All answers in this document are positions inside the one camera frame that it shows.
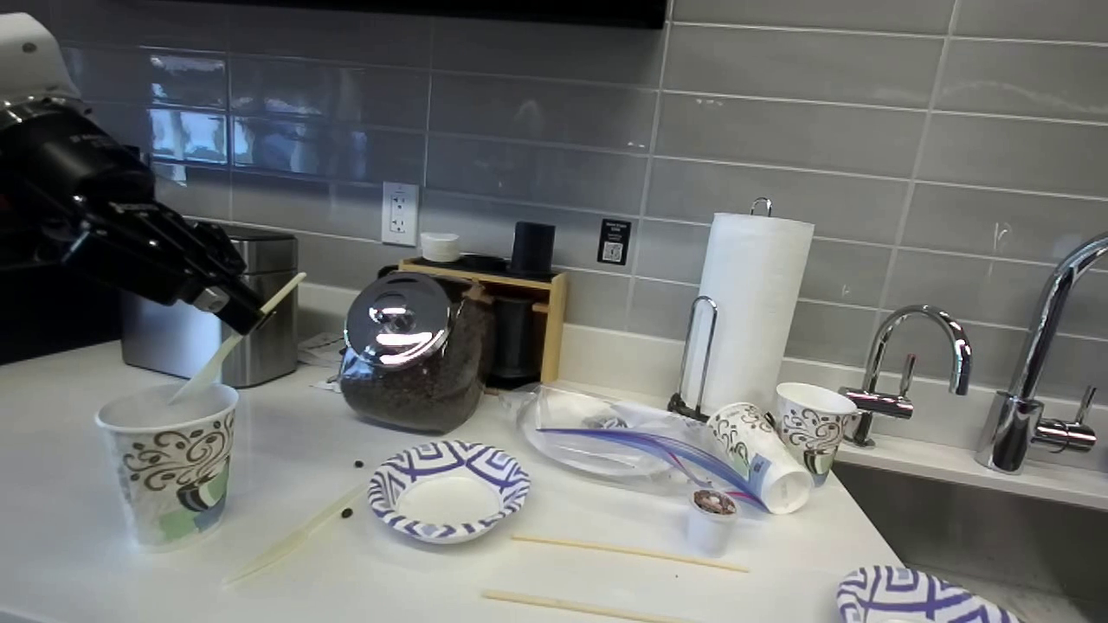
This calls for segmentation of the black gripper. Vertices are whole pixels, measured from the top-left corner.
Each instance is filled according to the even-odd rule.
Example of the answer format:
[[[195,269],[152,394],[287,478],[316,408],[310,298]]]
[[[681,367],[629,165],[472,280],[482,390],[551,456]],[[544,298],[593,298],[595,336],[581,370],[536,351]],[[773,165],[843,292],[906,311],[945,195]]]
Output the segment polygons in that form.
[[[188,223],[159,201],[71,197],[61,224],[61,260],[159,305],[214,310],[238,336],[264,318],[264,298],[232,285],[229,236],[218,224]]]

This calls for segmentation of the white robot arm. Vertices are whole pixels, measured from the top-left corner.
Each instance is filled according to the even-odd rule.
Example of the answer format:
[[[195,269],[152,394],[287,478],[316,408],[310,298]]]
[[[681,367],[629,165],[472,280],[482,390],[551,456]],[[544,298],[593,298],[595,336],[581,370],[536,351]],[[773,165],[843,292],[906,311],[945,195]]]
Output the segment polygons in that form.
[[[238,336],[264,318],[229,236],[155,197],[144,155],[90,117],[54,34],[27,11],[0,18],[0,192],[46,254],[80,275],[188,302]]]

